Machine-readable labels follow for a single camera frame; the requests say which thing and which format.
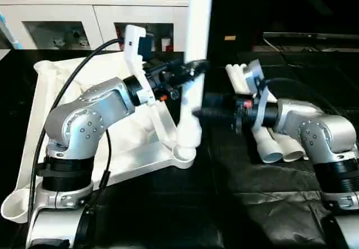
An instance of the black fabric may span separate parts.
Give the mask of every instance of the black fabric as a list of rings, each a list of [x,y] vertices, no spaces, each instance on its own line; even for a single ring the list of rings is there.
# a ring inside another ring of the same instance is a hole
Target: black fabric
[[[5,145],[0,199],[14,188],[36,85],[33,64],[87,55],[85,51],[12,50],[0,61],[4,74]],[[300,80],[323,94],[359,132],[357,54],[239,53],[212,61],[205,90],[231,92],[227,63],[259,58],[267,78]],[[317,103],[288,85],[270,88],[277,97]],[[179,102],[167,103],[175,120]],[[100,248],[301,248],[323,247],[319,184],[309,162],[263,164],[251,135],[203,125],[203,140],[189,169],[169,167],[106,189],[97,216]],[[26,225],[0,219],[0,247],[21,248]]]

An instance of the dark background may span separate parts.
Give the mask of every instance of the dark background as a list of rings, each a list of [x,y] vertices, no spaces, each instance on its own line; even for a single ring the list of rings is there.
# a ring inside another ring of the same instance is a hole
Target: dark background
[[[213,0],[209,52],[250,51],[265,31],[358,35],[358,6],[358,0]],[[224,41],[226,35],[236,40]]]

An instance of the red label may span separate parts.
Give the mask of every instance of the red label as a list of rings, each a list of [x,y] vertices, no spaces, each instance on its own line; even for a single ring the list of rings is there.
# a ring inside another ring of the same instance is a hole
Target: red label
[[[252,108],[252,101],[251,100],[246,100],[243,104],[243,106],[245,108]]]

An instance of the white plastic tube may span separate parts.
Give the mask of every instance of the white plastic tube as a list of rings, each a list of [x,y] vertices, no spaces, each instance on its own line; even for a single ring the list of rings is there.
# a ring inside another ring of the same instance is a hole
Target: white plastic tube
[[[250,92],[243,74],[245,67],[245,64],[226,65],[225,67],[236,93],[248,94]],[[252,133],[257,143],[257,151],[264,163],[273,163],[282,159],[283,152],[280,146],[272,139],[265,127],[261,127],[257,132],[252,131]]]
[[[268,129],[268,131],[283,151],[283,161],[292,162],[304,156],[304,148],[298,141],[288,135],[273,132],[272,129]]]
[[[212,0],[190,0],[185,63],[207,58],[209,24]],[[174,153],[184,160],[193,160],[201,143],[202,129],[192,111],[202,105],[204,74],[182,88],[181,116],[177,126],[177,144]]]

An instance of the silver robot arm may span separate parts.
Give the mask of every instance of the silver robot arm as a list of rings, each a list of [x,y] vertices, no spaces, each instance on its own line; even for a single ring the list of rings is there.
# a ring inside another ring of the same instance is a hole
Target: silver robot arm
[[[37,170],[43,181],[36,188],[26,248],[89,243],[95,211],[86,204],[93,191],[94,156],[105,130],[135,111],[131,97],[124,81],[113,78],[50,112],[47,156]]]
[[[267,82],[259,64],[249,64],[248,86],[257,96],[210,94],[204,96],[199,118],[236,132],[243,124],[252,131],[261,126],[289,135],[304,148],[321,188],[321,200],[332,213],[323,219],[328,243],[334,248],[359,249],[359,164],[356,131],[349,120],[324,113],[298,100],[267,102]]]
[[[47,154],[61,159],[91,158],[105,130],[134,111],[122,80],[113,78],[95,85],[50,112],[45,123],[50,138]]]

